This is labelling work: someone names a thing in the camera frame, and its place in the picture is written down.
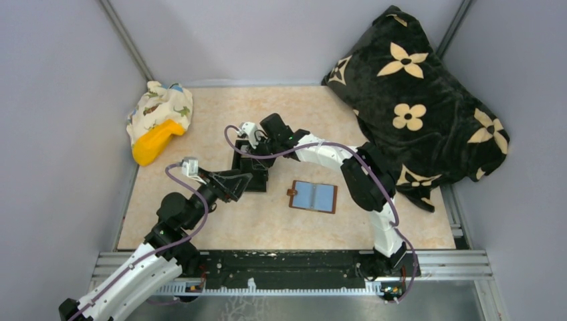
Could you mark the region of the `brown leather card holder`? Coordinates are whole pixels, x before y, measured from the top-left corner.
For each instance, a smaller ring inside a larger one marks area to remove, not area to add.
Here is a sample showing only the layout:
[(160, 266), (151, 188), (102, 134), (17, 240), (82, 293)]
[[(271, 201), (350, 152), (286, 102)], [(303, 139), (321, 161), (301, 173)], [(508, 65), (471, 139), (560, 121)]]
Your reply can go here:
[(294, 180), (286, 195), (289, 207), (319, 213), (335, 214), (338, 187), (323, 183)]

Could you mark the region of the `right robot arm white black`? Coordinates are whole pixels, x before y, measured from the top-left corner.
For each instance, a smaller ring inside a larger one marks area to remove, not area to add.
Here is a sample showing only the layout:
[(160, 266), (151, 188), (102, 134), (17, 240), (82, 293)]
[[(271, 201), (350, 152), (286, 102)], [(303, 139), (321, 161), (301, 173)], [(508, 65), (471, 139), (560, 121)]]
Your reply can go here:
[(239, 137), (249, 140), (248, 153), (266, 167), (283, 156), (341, 173), (351, 199), (369, 214), (377, 261), (388, 269), (401, 264), (407, 253), (407, 242), (397, 229), (399, 214), (394, 204), (394, 175), (375, 145), (366, 142), (361, 146), (346, 146), (308, 130), (292, 130), (277, 113), (259, 124), (242, 123)]

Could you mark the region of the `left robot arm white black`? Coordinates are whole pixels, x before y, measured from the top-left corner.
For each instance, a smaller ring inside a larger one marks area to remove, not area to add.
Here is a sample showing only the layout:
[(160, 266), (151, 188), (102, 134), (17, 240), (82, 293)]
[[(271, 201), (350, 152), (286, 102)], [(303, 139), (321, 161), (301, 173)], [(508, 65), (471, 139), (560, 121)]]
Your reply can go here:
[(144, 241), (97, 288), (78, 300), (63, 301), (61, 320), (125, 320), (163, 285), (196, 272), (200, 252), (192, 238), (204, 228), (217, 201), (238, 201), (253, 178), (238, 169), (207, 171), (187, 160), (167, 166), (165, 173), (192, 195), (166, 195)]

